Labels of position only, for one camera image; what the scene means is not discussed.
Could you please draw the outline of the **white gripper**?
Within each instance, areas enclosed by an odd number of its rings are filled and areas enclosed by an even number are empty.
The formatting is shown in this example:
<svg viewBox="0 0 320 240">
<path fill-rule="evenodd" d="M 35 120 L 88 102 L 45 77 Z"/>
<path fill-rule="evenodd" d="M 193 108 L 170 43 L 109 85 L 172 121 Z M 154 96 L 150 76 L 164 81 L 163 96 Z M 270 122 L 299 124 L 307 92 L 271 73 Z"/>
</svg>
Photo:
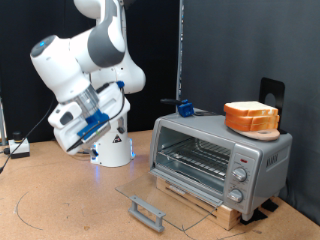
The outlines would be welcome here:
<svg viewBox="0 0 320 240">
<path fill-rule="evenodd" d="M 112 124 L 124 116 L 130 104 L 122 83 L 111 83 L 100 93 L 92 87 L 53 111 L 54 135 L 61 148 L 74 155 L 91 146 L 111 130 Z"/>
</svg>

